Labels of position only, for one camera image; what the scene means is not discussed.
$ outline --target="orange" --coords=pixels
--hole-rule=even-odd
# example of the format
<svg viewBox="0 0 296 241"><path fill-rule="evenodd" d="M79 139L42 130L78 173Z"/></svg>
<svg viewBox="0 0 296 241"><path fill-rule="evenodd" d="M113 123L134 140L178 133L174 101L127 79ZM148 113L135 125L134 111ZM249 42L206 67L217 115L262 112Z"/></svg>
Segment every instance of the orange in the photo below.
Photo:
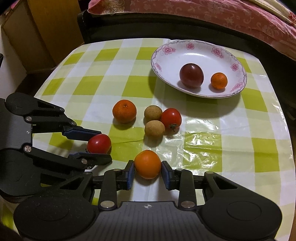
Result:
<svg viewBox="0 0 296 241"><path fill-rule="evenodd" d="M211 77L211 84L217 90L224 89L227 85L227 82L226 75L220 72L213 74Z"/></svg>
<svg viewBox="0 0 296 241"><path fill-rule="evenodd" d="M113 107L112 114L119 123L128 123L136 118L137 108L129 100L120 100Z"/></svg>
<svg viewBox="0 0 296 241"><path fill-rule="evenodd" d="M157 177L161 170L161 161L158 155L151 150L140 152L134 161L137 173L145 179Z"/></svg>

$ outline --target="plate rim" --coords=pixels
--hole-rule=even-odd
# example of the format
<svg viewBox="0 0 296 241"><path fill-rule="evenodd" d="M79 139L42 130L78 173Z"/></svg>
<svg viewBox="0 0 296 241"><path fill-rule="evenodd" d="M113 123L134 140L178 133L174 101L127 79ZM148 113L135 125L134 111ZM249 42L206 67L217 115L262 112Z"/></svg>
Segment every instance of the plate rim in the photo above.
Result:
<svg viewBox="0 0 296 241"><path fill-rule="evenodd" d="M231 54L231 55L234 57L234 59L235 59L236 61L238 61L238 62L241 64L242 69L243 69L243 72L246 73L246 75L245 75L245 78L246 78L246 84L245 84L245 86L244 86L239 92L237 92L237 93L233 93L233 94L230 94L230 95L227 95L227 96L207 96L207 95L202 95L202 94L198 94L198 93L192 93L192 92L189 92L189 91L187 91L187 90L184 90L184 89L182 89L182 88L180 88L180 87L178 87L178 86L174 86L174 85L172 85L171 83L167 82L165 79L163 79L161 76L159 76L158 73L156 72L156 70L155 70L155 68L154 68L154 66L153 66L153 62L152 62L152 61L153 61L153 56L154 56L155 52L158 51L159 49L162 49L164 45L167 45L167 44L170 44L170 43L173 43L173 42L186 42L186 41L194 41L194 42L199 42L199 43L209 44L209 45L211 45L211 46L213 46L213 47L221 48L221 49L223 49L225 52ZM209 42L206 42L206 41L193 40L193 39L192 39L192 40L190 40L190 39L183 39L183 40L177 39L177 40L173 40L173 41L171 41L171 42L165 43L165 44L159 46L159 47L153 52L153 54L152 54L152 56L151 56L150 63L151 63L151 68L152 68L153 72L154 72L154 73L156 74L156 76L157 76L158 78L160 78L163 82L165 82L165 83L168 84L169 86L171 86L171 87L173 87L173 88L175 88L175 89L177 89L177 90L179 90L179 91L181 91L181 92L183 92L183 93L185 93L185 94L188 94L188 95L191 95L191 96L195 96L195 97L201 97L201 98L206 98L206 99L224 99L224 98L229 98L229 97L232 97L232 96L235 96L235 95L239 94L239 93L242 92L243 89L247 86L247 80L248 80L247 72L246 72L244 66L242 65L242 63L237 59L237 57L234 56L232 53L230 53L228 50L226 50L224 47L221 47L221 46L219 46L219 45L215 45L215 44L212 44L212 43L209 43Z"/></svg>

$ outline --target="black bed frame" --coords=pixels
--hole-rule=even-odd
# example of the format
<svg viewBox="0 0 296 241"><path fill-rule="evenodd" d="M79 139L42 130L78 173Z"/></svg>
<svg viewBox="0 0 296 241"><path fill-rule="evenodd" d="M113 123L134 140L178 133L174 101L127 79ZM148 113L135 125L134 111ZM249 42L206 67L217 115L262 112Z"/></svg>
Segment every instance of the black bed frame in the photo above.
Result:
<svg viewBox="0 0 296 241"><path fill-rule="evenodd" d="M78 25L85 44L128 38L196 39L244 51L260 60L282 108L296 108L296 62L250 35L198 19L168 14L95 16L83 11L78 15Z"/></svg>

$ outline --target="floral plate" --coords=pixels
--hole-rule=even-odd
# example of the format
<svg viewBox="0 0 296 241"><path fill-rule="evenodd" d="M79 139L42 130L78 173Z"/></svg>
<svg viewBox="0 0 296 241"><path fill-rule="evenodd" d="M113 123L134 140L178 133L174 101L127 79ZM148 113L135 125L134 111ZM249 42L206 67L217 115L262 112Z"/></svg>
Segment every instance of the floral plate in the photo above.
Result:
<svg viewBox="0 0 296 241"><path fill-rule="evenodd" d="M183 65L194 63L201 67L204 82L200 88L185 87L179 72ZM226 98L241 92L247 83L247 74L238 61L227 50L198 40L175 40L160 46L152 55L152 69L165 83L186 94L203 98ZM228 84L222 90L211 86L211 76L222 72Z"/></svg>

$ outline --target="white wall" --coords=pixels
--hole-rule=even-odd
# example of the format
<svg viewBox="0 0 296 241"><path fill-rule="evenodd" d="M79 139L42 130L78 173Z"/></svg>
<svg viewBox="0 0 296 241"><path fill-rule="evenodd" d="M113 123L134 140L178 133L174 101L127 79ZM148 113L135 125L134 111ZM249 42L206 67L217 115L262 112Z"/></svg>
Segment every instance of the white wall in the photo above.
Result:
<svg viewBox="0 0 296 241"><path fill-rule="evenodd" d="M26 70L23 67L14 48L10 45L3 29L0 31L0 53L4 55L0 67L0 98L6 98L13 93L21 81L26 77Z"/></svg>

